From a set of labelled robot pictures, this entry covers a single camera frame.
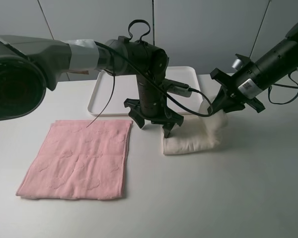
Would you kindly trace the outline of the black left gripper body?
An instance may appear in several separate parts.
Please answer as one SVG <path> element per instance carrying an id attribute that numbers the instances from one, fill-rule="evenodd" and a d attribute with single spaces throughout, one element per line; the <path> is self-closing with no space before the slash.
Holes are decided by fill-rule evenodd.
<path id="1" fill-rule="evenodd" d="M 124 107 L 136 110 L 141 110 L 144 119 L 151 121 L 153 124 L 166 124 L 168 122 L 175 123 L 181 126 L 184 121 L 184 116 L 176 113 L 175 111 L 161 106 L 159 102 L 148 103 L 140 99 L 126 99 Z"/>

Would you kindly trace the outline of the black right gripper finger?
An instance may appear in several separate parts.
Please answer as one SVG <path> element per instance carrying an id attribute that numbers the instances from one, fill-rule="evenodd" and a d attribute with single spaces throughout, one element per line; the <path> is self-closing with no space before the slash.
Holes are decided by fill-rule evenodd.
<path id="1" fill-rule="evenodd" d="M 227 89 L 221 86 L 212 104 L 208 107 L 207 112 L 210 114 L 215 114 L 220 110 L 223 110 L 225 112 L 228 106 L 229 106 L 229 95 L 227 94 Z"/>

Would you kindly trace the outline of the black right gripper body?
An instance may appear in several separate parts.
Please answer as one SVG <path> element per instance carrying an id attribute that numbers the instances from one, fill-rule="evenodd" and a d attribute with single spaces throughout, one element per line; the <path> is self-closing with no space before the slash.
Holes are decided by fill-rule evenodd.
<path id="1" fill-rule="evenodd" d="M 225 113 L 242 111 L 245 109 L 245 104 L 253 108 L 257 113 L 265 110 L 265 106 L 256 98 L 248 99 L 245 97 L 235 86 L 231 76 L 222 72 L 218 68 L 214 69 L 210 73 L 211 79 L 215 80 L 221 86 L 227 89 L 229 95 L 229 106 L 225 110 Z"/>

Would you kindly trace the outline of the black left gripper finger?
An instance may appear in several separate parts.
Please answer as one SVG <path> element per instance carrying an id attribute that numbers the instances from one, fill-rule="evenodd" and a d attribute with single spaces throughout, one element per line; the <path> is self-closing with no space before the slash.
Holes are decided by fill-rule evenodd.
<path id="1" fill-rule="evenodd" d="M 162 126 L 163 137 L 164 138 L 168 138 L 169 137 L 169 135 L 170 135 L 170 133 L 171 133 L 171 131 L 172 131 L 172 129 L 173 129 L 174 126 L 175 126 L 175 123 L 171 123 L 171 122 L 168 122 L 168 123 L 166 123 L 166 124 L 164 124 Z"/>
<path id="2" fill-rule="evenodd" d="M 145 125 L 145 119 L 141 110 L 131 109 L 129 117 L 142 129 Z"/>

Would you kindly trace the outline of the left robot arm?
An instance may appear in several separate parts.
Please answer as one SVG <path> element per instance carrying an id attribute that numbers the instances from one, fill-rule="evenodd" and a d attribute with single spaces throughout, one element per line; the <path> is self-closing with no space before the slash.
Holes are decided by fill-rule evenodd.
<path id="1" fill-rule="evenodd" d="M 123 36 L 101 44 L 0 35 L 0 121 L 33 112 L 63 73 L 99 70 L 111 76 L 135 75 L 139 98 L 124 101 L 129 116 L 139 127 L 146 120 L 162 125 L 168 137 L 184 121 L 167 105 L 173 83 L 165 77 L 168 61 L 163 49 Z"/>

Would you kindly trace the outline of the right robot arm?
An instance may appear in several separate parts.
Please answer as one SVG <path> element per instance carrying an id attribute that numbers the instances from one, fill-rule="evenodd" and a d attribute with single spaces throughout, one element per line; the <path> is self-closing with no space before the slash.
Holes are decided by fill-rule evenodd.
<path id="1" fill-rule="evenodd" d="M 256 112 L 265 110 L 256 98 L 264 90 L 287 74 L 298 69 L 298 23 L 285 38 L 264 56 L 253 62 L 249 57 L 237 55 L 233 64 L 236 72 L 229 76 L 218 68 L 210 76 L 221 85 L 209 106 L 209 113 L 223 110 L 225 113 L 244 110 L 249 105 Z"/>

